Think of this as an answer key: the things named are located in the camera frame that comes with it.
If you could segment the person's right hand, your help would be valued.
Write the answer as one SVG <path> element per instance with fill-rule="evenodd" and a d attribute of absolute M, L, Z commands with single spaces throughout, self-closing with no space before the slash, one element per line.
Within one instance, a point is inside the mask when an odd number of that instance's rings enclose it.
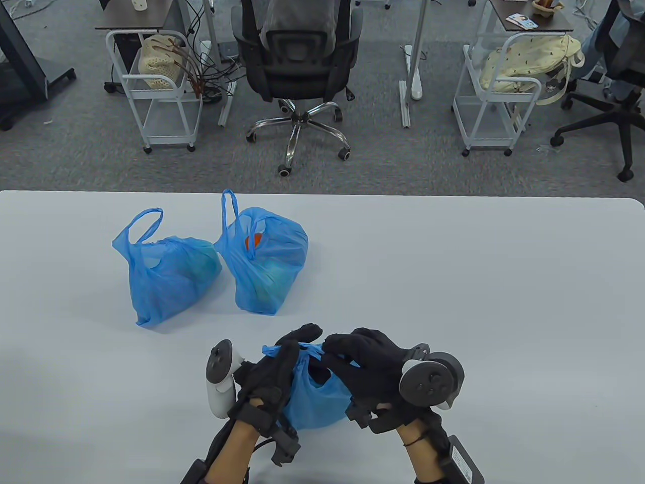
<path fill-rule="evenodd" d="M 397 346 L 380 330 L 359 328 L 331 334 L 322 350 L 320 362 L 352 394 L 347 415 L 361 428 L 382 434 L 431 414 L 401 396 L 402 369 L 410 350 Z"/>

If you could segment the person's left hand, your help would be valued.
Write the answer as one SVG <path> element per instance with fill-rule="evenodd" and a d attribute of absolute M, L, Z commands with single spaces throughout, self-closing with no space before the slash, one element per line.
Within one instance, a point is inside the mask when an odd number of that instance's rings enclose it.
<path fill-rule="evenodd" d="M 240 389 L 228 417 L 240 420 L 239 415 L 245 408 L 256 406 L 258 417 L 245 422 L 258 429 L 274 426 L 292 393 L 293 370 L 300 356 L 300 344 L 311 343 L 322 333 L 315 323 L 302 325 L 277 341 L 277 355 L 265 356 L 258 362 L 243 362 L 233 373 L 233 380 Z"/>

